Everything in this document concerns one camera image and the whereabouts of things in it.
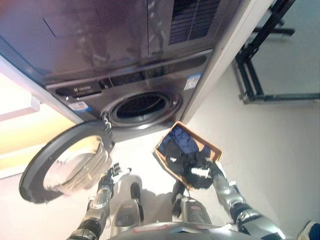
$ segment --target metal rack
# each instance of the metal rack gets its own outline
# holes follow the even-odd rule
[[[261,44],[270,34],[283,34],[292,36],[295,32],[293,28],[280,28],[283,26],[282,17],[286,14],[295,0],[277,0],[273,6],[269,8],[271,16],[263,25],[256,27],[254,33],[255,38],[247,45],[244,45],[235,57],[240,76],[242,79],[242,93],[240,98],[245,104],[263,103],[270,101],[292,101],[292,100],[319,100],[320,92],[316,93],[288,93],[288,94],[265,94],[254,65],[252,63],[253,56],[258,52]]]

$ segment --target air vent grille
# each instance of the air vent grille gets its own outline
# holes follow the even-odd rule
[[[207,35],[220,0],[175,0],[169,45]]]

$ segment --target white floor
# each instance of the white floor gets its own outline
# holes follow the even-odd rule
[[[296,0],[284,15],[282,27],[294,28],[295,33],[271,34],[259,48],[252,62],[265,94],[320,92],[319,13],[319,0]],[[259,26],[269,16],[266,13]]]
[[[225,72],[189,123],[189,127],[223,151],[221,164],[236,180],[252,207],[273,219],[290,238],[308,220],[320,221],[319,103],[243,105],[231,68]],[[129,199],[130,182],[142,186],[145,222],[170,221],[174,179],[152,156],[165,131],[117,143],[113,162],[131,167],[131,176],[116,187],[111,215]],[[66,239],[85,214],[96,189],[63,196],[49,204],[24,201],[18,192],[20,175],[0,180],[0,239]],[[207,208],[212,223],[230,221],[213,188],[191,196]],[[110,224],[101,239],[110,236]]]

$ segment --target metal robot arm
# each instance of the metal robot arm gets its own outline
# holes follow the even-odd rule
[[[236,184],[231,184],[213,163],[211,177],[219,203],[230,215],[239,232],[264,240],[285,239],[284,233],[269,218],[250,207]]]
[[[67,240],[98,240],[100,238],[110,215],[110,200],[114,195],[114,184],[130,171],[130,168],[121,171],[117,163],[101,177],[97,193],[94,199],[89,201],[84,218]]]

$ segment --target washing machine door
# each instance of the washing machine door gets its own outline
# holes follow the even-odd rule
[[[19,192],[36,204],[89,189],[112,163],[111,127],[103,121],[76,125],[43,147],[23,172]]]

